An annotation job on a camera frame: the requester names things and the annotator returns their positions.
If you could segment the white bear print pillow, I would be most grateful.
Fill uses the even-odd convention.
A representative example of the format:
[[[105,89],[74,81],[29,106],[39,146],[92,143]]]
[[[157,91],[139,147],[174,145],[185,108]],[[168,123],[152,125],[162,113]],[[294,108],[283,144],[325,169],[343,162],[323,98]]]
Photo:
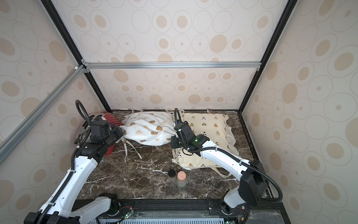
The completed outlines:
[[[124,138],[147,146],[162,146],[176,136],[172,115],[167,112],[137,112],[125,116]]]

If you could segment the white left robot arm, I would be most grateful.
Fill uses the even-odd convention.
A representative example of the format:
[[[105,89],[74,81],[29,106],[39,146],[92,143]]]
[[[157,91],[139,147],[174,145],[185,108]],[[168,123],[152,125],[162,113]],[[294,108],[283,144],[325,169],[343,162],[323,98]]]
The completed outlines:
[[[70,159],[70,169],[58,188],[38,212],[30,212],[25,224],[87,224],[107,212],[116,215],[120,203],[117,195],[103,193],[80,209],[72,210],[76,198],[102,158],[124,136],[123,130],[102,118],[91,120],[82,102],[76,108],[88,127],[86,136]]]

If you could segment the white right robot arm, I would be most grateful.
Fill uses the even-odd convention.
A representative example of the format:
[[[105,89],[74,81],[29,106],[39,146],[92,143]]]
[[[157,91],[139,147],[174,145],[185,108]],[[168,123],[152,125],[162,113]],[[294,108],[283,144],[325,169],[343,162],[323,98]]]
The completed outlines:
[[[261,201],[280,203],[283,193],[279,185],[269,177],[258,160],[249,161],[220,148],[207,136],[195,135],[189,123],[183,121],[178,108],[174,109],[172,148],[182,148],[189,155],[209,159],[239,180],[239,186],[229,190],[222,198],[221,209],[225,214],[237,207],[257,206]]]

